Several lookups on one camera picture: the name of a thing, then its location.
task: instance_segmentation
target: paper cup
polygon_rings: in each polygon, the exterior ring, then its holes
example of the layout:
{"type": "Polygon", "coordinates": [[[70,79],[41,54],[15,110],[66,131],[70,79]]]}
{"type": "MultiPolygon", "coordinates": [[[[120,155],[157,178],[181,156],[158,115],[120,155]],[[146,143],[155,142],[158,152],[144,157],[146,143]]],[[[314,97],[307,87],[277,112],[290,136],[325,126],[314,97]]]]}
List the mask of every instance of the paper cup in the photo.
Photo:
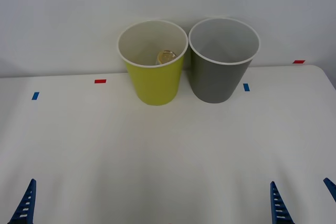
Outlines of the paper cup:
{"type": "Polygon", "coordinates": [[[120,35],[118,51],[141,101],[149,105],[163,105],[174,99],[187,48],[185,31],[163,20],[132,25],[120,35]],[[163,50],[172,51],[177,57],[156,65],[157,56],[163,50]]]}
{"type": "Polygon", "coordinates": [[[202,101],[220,103],[230,98],[260,48],[250,26],[235,19],[211,18],[189,33],[190,84],[202,101]]]}

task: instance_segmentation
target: gray cup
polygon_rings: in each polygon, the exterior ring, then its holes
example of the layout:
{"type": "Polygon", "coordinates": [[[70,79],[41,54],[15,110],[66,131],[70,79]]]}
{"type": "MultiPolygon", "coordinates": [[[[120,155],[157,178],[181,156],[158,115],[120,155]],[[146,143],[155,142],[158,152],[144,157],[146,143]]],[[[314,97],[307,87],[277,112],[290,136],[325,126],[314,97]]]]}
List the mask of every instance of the gray cup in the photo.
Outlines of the gray cup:
{"type": "Polygon", "coordinates": [[[210,18],[189,33],[190,84],[202,101],[220,103],[230,98],[260,47],[250,26],[231,18],[210,18]]]}

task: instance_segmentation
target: yellow cup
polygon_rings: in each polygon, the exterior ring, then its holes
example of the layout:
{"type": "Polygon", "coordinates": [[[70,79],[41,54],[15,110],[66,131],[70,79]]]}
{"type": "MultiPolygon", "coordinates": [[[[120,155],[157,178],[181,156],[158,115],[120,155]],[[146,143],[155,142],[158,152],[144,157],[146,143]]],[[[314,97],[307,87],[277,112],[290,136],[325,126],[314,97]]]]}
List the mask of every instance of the yellow cup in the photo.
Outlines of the yellow cup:
{"type": "Polygon", "coordinates": [[[119,54],[141,101],[149,105],[164,105],[174,99],[187,48],[185,31],[164,20],[137,23],[119,36],[119,54]],[[156,65],[159,52],[164,50],[174,52],[176,59],[156,65]]]}

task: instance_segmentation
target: cup rim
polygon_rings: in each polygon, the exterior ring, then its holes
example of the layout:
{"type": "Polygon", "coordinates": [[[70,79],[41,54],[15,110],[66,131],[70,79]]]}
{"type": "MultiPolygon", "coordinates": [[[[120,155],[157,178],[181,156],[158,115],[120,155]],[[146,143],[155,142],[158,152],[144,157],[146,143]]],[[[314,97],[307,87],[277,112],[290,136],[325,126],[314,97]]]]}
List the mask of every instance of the cup rim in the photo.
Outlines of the cup rim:
{"type": "Polygon", "coordinates": [[[124,60],[126,61],[127,63],[133,65],[133,66],[136,66],[136,67],[140,67],[140,68],[161,68],[161,67],[164,67],[164,66],[167,66],[167,65],[170,65],[176,61],[178,61],[184,54],[185,52],[187,51],[187,48],[188,48],[188,45],[189,45],[189,39],[188,39],[188,35],[187,33],[177,24],[173,23],[173,22],[170,22],[170,21],[167,21],[167,20],[162,20],[162,19],[150,19],[150,20],[145,20],[145,21],[142,21],[142,22],[137,22],[135,24],[132,24],[130,26],[128,26],[123,32],[120,33],[120,35],[118,36],[118,40],[117,40],[117,51],[118,51],[118,54],[119,56],[124,60]],[[185,36],[185,40],[186,40],[186,45],[185,45],[185,48],[183,49],[182,53],[176,57],[176,59],[172,60],[172,61],[169,61],[165,64],[160,64],[160,65],[141,65],[141,64],[137,64],[137,63],[134,63],[128,59],[126,59],[122,53],[120,52],[120,49],[119,49],[119,41],[120,41],[120,38],[121,36],[130,28],[134,27],[134,26],[137,26],[139,24],[142,24],[142,23],[147,23],[147,22],[162,22],[162,23],[167,23],[167,24],[170,24],[170,25],[173,25],[175,27],[177,27],[180,31],[183,32],[184,36],[185,36]]]}
{"type": "Polygon", "coordinates": [[[218,64],[218,65],[240,65],[240,64],[249,62],[249,61],[253,60],[253,58],[256,56],[256,54],[257,54],[257,53],[259,52],[259,50],[260,50],[260,37],[259,37],[258,33],[257,33],[251,26],[247,25],[246,23],[244,23],[244,22],[242,22],[242,21],[240,21],[240,20],[234,19],[234,18],[207,18],[207,19],[205,19],[205,20],[201,20],[200,22],[198,22],[197,24],[195,24],[195,25],[193,26],[193,28],[191,28],[191,30],[190,30],[190,32],[189,32],[189,35],[188,35],[188,40],[189,40],[189,45],[190,45],[191,49],[192,49],[198,56],[200,56],[201,58],[203,58],[203,59],[205,59],[205,60],[207,60],[207,61],[209,61],[209,62],[212,62],[212,63],[214,63],[214,64],[218,64]],[[250,58],[248,58],[248,59],[246,59],[246,60],[238,61],[238,62],[221,62],[221,61],[216,61],[216,60],[209,59],[209,58],[207,58],[207,57],[201,55],[201,54],[194,48],[193,44],[191,43],[191,33],[193,32],[194,28],[195,28],[196,26],[198,26],[199,24],[201,24],[201,23],[203,23],[203,22],[206,22],[206,21],[209,21],[209,20],[213,20],[213,19],[228,19],[228,20],[232,20],[232,21],[241,23],[241,24],[247,26],[249,29],[251,29],[251,30],[253,31],[253,33],[257,36],[257,38],[258,38],[258,43],[259,43],[259,45],[258,45],[258,49],[257,49],[257,51],[255,52],[255,54],[252,55],[250,58]]]}

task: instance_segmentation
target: blue tape marker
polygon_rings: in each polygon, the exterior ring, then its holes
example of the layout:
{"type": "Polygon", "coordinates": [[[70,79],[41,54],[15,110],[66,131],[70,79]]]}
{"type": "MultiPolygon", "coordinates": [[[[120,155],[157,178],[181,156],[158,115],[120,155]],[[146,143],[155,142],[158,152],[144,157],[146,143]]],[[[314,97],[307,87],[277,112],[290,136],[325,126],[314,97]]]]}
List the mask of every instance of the blue tape marker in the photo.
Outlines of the blue tape marker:
{"type": "Polygon", "coordinates": [[[37,100],[38,94],[40,94],[40,92],[35,92],[34,95],[33,95],[32,100],[37,100]]]}
{"type": "Polygon", "coordinates": [[[250,87],[248,86],[247,83],[243,83],[243,85],[244,85],[244,90],[245,91],[250,91],[250,87]]]}

